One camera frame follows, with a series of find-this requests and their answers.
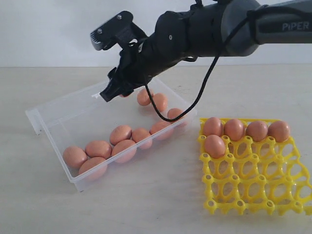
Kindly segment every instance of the yellow egg tray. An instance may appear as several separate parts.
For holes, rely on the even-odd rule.
[[[266,210],[269,215],[279,215],[293,210],[312,215],[312,186],[308,169],[300,162],[300,153],[294,139],[277,143],[271,136],[261,142],[253,142],[244,136],[240,141],[231,141],[222,136],[226,153],[224,157],[211,158],[204,149],[203,125],[207,118],[200,118],[200,160],[203,162],[202,182],[205,183],[204,208],[214,214],[220,209],[227,214],[236,209],[240,215],[245,210],[255,213]],[[229,118],[221,118],[225,124]],[[247,126],[262,120],[268,125],[275,119],[240,120]]]

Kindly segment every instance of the clear plastic container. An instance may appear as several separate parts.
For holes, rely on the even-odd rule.
[[[67,167],[62,158],[62,154],[67,147],[76,145],[84,149],[92,140],[105,140],[109,142],[110,133],[119,125],[127,124],[132,129],[143,127],[149,130],[154,123],[161,120],[151,104],[140,106],[137,103],[137,93],[140,89],[136,90],[129,97],[116,97],[110,102],[105,102],[98,96],[98,93],[106,85],[107,82],[101,82],[39,105],[33,109],[26,110],[26,115],[34,127],[36,134],[39,135],[42,131],[47,134],[69,181],[74,183],[80,192],[86,190],[98,180],[104,179],[105,174],[100,178],[95,178],[97,177],[97,173],[100,173],[106,165],[107,170],[117,170],[119,164],[114,161],[134,148],[136,148],[136,155],[126,163],[131,163],[136,157],[143,156],[152,148],[157,149],[157,147],[160,147],[165,140],[157,140],[156,137],[170,131],[172,128],[174,128],[174,134],[171,138],[185,133],[191,127],[192,121],[197,115],[197,111],[193,109],[179,121],[151,135],[133,147],[120,152],[118,155],[111,157],[87,172],[78,175],[78,170]],[[164,93],[167,96],[168,108],[163,112],[164,116],[166,116],[168,110],[171,108],[186,110],[190,106],[188,102],[183,100],[158,78],[154,78],[150,82],[149,88],[154,93]],[[153,140],[151,149],[141,150],[139,148],[140,145],[151,139]]]

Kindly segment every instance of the black cable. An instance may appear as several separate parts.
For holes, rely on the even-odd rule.
[[[250,11],[248,12],[247,14],[247,17],[242,20],[235,28],[234,30],[229,34],[229,36],[226,38],[226,40],[223,42],[218,54],[215,56],[212,64],[210,65],[206,75],[205,75],[205,78],[203,80],[203,83],[201,85],[201,88],[199,90],[199,93],[197,95],[197,98],[195,99],[195,101],[193,102],[193,104],[187,109],[185,110],[182,114],[180,114],[179,116],[177,116],[176,118],[173,118],[173,119],[168,119],[168,118],[165,118],[160,112],[159,110],[157,109],[156,105],[155,105],[155,102],[153,100],[153,97],[152,97],[152,94],[148,88],[148,85],[147,85],[147,79],[146,79],[146,76],[144,75],[144,79],[145,79],[145,88],[146,88],[146,91],[148,93],[148,96],[151,100],[151,103],[156,111],[156,113],[158,114],[158,116],[164,120],[164,121],[167,121],[167,122],[175,122],[177,120],[179,120],[180,118],[182,118],[183,116],[185,116],[187,113],[189,113],[196,105],[197,103],[199,102],[203,92],[204,92],[204,89],[205,89],[205,86],[206,86],[206,83],[208,81],[208,78],[210,76],[210,74],[212,73],[218,59],[220,58],[220,56],[222,55],[222,52],[223,50],[226,48],[227,44],[232,40],[232,38],[238,33],[238,31],[246,24],[249,22],[250,19],[253,19],[253,20],[256,20],[258,19],[259,17],[263,16],[263,15],[267,15],[267,14],[294,14],[294,15],[298,15],[300,17],[303,17],[303,18],[306,18],[306,19],[309,19],[310,20],[310,17],[311,15],[308,14],[308,13],[305,13],[305,12],[302,12],[300,10],[297,10],[297,9],[293,9],[293,8],[289,8],[289,7],[283,7],[283,6],[279,6],[279,7],[263,7],[263,8],[259,8],[258,10],[254,10],[254,11]]]

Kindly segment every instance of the table surface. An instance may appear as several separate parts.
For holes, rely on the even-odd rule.
[[[154,152],[153,165],[82,193],[71,184],[46,135],[25,110],[106,79],[109,68],[0,69],[0,233],[309,234],[310,216],[210,215],[196,141],[199,125]],[[207,67],[175,67],[159,77],[193,101]],[[287,121],[312,172],[312,65],[218,66],[198,117]]]

